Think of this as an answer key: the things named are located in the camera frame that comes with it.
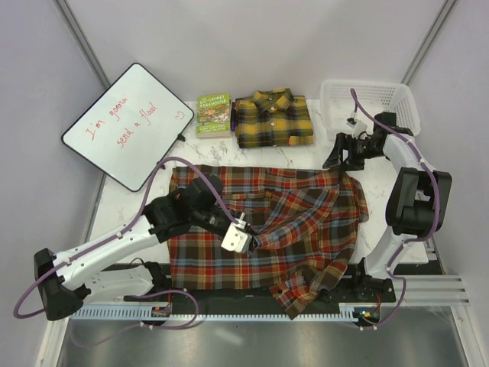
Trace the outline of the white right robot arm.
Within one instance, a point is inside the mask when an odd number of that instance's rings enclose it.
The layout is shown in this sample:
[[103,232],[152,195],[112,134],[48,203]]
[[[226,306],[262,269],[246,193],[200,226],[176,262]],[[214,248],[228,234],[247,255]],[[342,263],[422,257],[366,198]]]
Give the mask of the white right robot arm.
[[392,278],[402,256],[416,242],[430,239],[444,220],[452,185],[448,172],[436,170],[419,152],[413,133],[397,126],[393,112],[382,112],[372,133],[354,115],[347,119],[348,133],[335,136],[323,167],[361,171],[367,159],[384,157],[397,172],[387,201],[387,228],[373,251],[361,260],[365,274],[350,281],[351,295],[361,301],[377,293],[374,278]]

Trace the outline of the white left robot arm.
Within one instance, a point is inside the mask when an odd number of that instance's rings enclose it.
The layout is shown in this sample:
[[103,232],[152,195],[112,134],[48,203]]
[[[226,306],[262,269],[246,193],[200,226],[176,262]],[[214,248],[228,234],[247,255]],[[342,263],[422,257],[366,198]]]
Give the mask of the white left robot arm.
[[223,188],[217,177],[196,178],[187,187],[152,200],[107,237],[63,252],[38,251],[34,278],[46,318],[61,320],[87,304],[117,298],[161,300],[170,285],[158,263],[147,261],[116,271],[107,268],[193,227],[217,235],[228,252],[247,252],[253,240],[251,228],[244,213],[227,215],[217,206]]

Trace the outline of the red brown plaid shirt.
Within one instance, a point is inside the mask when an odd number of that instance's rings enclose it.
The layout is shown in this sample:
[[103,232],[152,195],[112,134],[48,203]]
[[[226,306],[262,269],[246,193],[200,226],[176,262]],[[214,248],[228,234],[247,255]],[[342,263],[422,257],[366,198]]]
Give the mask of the red brown plaid shirt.
[[290,318],[347,270],[358,227],[368,220],[361,183],[346,173],[271,167],[176,167],[170,189],[200,174],[223,182],[222,198],[255,231],[248,254],[228,252],[198,227],[169,240],[172,285],[187,290],[267,287]]

